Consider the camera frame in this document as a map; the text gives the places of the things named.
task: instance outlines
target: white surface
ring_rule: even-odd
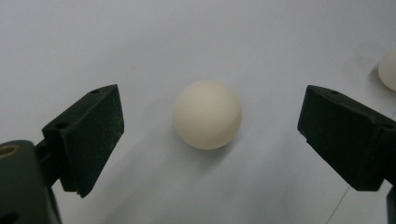
[[[391,50],[378,65],[381,81],[391,90],[396,91],[396,49]]]
[[[216,149],[238,133],[242,108],[229,87],[213,80],[190,84],[177,97],[173,114],[180,138],[192,147]]]
[[[347,184],[296,129],[304,89],[392,116],[396,95],[375,67],[396,46],[395,10],[389,0],[1,1],[0,140],[38,143],[87,91],[118,83],[125,134],[84,200],[53,187],[64,224],[326,223]],[[206,78],[244,108],[223,150],[187,147],[172,128],[177,94]],[[373,194],[342,203],[331,223],[363,213],[359,223],[386,223],[383,205],[363,209],[385,203]]]

